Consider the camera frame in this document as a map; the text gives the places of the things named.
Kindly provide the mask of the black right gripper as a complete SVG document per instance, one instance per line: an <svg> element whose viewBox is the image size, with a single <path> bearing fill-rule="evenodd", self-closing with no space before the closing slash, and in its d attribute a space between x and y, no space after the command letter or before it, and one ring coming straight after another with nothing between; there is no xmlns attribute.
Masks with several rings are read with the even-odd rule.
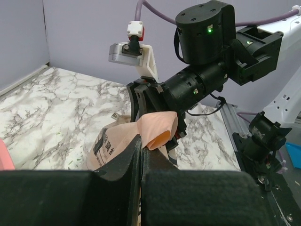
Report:
<svg viewBox="0 0 301 226"><path fill-rule="evenodd" d="M135 122L144 114L153 112L176 112L178 125L169 144L187 135L185 112L194 107L200 96L200 80L195 73L182 70L170 79L157 83L154 79L142 77L127 84L131 103L131 119Z"/></svg>

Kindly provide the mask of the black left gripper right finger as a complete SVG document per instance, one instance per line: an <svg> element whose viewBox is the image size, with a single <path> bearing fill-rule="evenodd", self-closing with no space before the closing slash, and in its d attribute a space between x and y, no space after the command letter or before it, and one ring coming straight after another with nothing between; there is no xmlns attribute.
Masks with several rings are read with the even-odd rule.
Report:
<svg viewBox="0 0 301 226"><path fill-rule="evenodd" d="M252 177L241 171L180 170L142 149L142 225L270 226Z"/></svg>

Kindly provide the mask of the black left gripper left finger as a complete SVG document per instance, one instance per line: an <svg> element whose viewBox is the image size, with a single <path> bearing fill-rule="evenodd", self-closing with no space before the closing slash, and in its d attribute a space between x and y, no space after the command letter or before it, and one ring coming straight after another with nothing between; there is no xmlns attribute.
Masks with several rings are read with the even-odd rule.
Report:
<svg viewBox="0 0 301 226"><path fill-rule="evenodd" d="M3 226L135 226L141 137L95 171L3 170Z"/></svg>

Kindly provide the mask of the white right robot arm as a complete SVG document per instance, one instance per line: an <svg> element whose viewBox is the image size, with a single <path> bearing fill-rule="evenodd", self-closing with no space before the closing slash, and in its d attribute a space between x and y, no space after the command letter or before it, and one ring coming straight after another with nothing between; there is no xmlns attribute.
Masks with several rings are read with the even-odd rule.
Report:
<svg viewBox="0 0 301 226"><path fill-rule="evenodd" d="M173 20L174 50L187 66L162 83L153 75L143 75L128 84L131 119L176 112L177 131L168 142L176 147L186 135L185 115L203 98L222 91L228 79L245 85L276 69L297 34L289 23L300 15L301 8L294 6L277 18L236 23L234 7L217 0L183 10Z"/></svg>

